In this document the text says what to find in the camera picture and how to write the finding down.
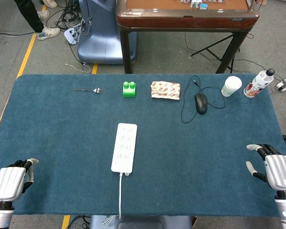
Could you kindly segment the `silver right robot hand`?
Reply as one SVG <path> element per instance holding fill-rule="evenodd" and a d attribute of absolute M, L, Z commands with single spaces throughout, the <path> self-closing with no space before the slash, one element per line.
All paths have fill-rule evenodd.
<path fill-rule="evenodd" d="M 286 191 L 286 155 L 279 153 L 273 146 L 268 144 L 249 144 L 246 148 L 256 151 L 265 165 L 265 173 L 262 174 L 254 169 L 250 161 L 246 161 L 250 174 L 268 183 L 276 191 Z"/>

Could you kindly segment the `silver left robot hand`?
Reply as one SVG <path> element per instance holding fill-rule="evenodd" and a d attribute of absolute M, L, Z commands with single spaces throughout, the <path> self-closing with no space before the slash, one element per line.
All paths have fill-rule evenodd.
<path fill-rule="evenodd" d="M 0 202 L 13 202 L 25 193 L 34 183 L 33 166 L 38 163 L 35 158 L 17 160 L 0 169 Z"/>

